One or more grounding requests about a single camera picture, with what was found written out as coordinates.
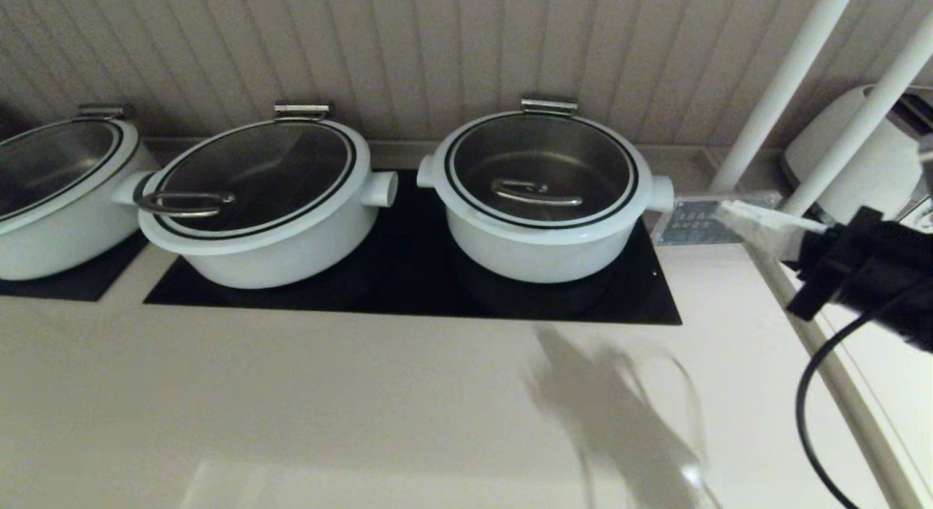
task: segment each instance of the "black cable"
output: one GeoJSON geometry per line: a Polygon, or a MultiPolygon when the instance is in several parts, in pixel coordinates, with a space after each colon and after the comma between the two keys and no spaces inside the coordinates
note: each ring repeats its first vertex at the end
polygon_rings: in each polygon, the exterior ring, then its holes
{"type": "Polygon", "coordinates": [[[855,505],[849,498],[846,498],[846,495],[843,494],[842,490],[840,490],[836,486],[836,483],[833,483],[832,479],[829,478],[826,470],[823,469],[823,464],[820,462],[819,458],[816,458],[816,452],[813,451],[813,445],[810,443],[810,435],[809,432],[807,432],[807,420],[806,416],[804,416],[807,388],[810,386],[810,382],[813,380],[813,375],[816,373],[817,368],[819,368],[820,363],[823,363],[823,360],[826,359],[826,356],[829,356],[829,353],[832,352],[833,349],[836,349],[836,346],[839,345],[839,343],[842,343],[844,339],[849,337],[852,333],[856,332],[859,327],[868,323],[869,321],[872,321],[877,316],[886,313],[889,309],[900,303],[901,300],[904,300],[907,297],[913,295],[916,290],[920,289],[920,287],[924,285],[931,283],[931,281],[933,281],[933,279],[930,279],[930,277],[924,277],[916,283],[913,283],[913,285],[907,286],[905,289],[890,297],[890,299],[886,302],[870,310],[867,310],[854,321],[843,327],[842,330],[839,330],[839,332],[827,340],[826,343],[823,343],[823,346],[820,346],[819,350],[813,353],[813,356],[810,358],[810,362],[807,363],[806,369],[803,370],[803,375],[800,377],[800,383],[797,385],[797,435],[800,436],[800,443],[803,444],[803,452],[806,453],[807,459],[810,460],[810,465],[813,466],[814,472],[816,472],[816,475],[819,476],[820,480],[822,480],[823,485],[826,486],[826,489],[829,489],[829,492],[831,492],[833,496],[836,496],[836,499],[839,500],[839,503],[842,503],[843,507],[846,507],[846,509],[859,509],[859,506],[855,505]]]}

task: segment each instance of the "toaster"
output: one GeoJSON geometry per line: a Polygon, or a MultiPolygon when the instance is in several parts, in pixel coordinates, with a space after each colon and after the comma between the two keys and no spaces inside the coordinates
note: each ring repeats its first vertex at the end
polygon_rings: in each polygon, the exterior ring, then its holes
{"type": "MultiPolygon", "coordinates": [[[[860,86],[844,93],[784,150],[780,164],[791,184],[797,186],[813,172],[872,88],[860,86]]],[[[860,206],[870,206],[883,212],[884,219],[900,220],[928,206],[929,190],[921,179],[918,152],[920,137],[928,133],[933,133],[933,88],[908,88],[816,200],[817,217],[849,223],[860,206]]],[[[922,228],[929,220],[910,221],[922,228]]]]}

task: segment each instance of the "beadboard wall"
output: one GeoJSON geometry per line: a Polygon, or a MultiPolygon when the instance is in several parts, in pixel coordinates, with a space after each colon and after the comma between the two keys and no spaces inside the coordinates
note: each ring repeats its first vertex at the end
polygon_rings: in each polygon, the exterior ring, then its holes
{"type": "MultiPolygon", "coordinates": [[[[127,100],[148,136],[209,136],[327,98],[366,137],[437,139],[542,91],[639,143],[730,144],[812,3],[0,0],[0,106],[127,100]]],[[[876,80],[930,7],[853,0],[769,144],[876,80]]]]}

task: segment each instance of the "glass lid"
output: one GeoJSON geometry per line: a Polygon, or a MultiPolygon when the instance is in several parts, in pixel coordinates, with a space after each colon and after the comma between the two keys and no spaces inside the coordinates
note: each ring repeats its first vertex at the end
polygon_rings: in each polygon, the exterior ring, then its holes
{"type": "Polygon", "coordinates": [[[480,210],[546,225],[607,210],[627,193],[632,176],[629,154],[616,139],[546,114],[480,123],[452,154],[447,168],[480,210]]]}
{"type": "Polygon", "coordinates": [[[74,120],[0,144],[0,219],[63,193],[110,158],[120,129],[99,120],[74,120]]]}
{"type": "MultiPolygon", "coordinates": [[[[231,193],[209,217],[176,217],[180,226],[232,232],[310,211],[339,189],[354,162],[353,144],[313,121],[274,121],[221,136],[192,151],[166,174],[160,193],[231,193]]],[[[173,206],[197,206],[173,196],[173,206]]]]}

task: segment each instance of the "black glass cooktop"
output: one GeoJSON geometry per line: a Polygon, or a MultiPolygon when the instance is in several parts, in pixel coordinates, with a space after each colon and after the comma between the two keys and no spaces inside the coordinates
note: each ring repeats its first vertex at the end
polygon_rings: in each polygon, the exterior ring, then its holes
{"type": "Polygon", "coordinates": [[[0,279],[0,296],[96,302],[148,243],[146,236],[137,232],[90,262],[63,273],[29,281],[0,279]]]}
{"type": "Polygon", "coordinates": [[[500,317],[681,325],[644,224],[623,253],[586,279],[539,285],[506,279],[470,260],[447,229],[433,190],[399,173],[399,195],[380,210],[366,240],[309,279],[266,290],[236,290],[204,279],[182,257],[146,303],[414,316],[500,317]]]}

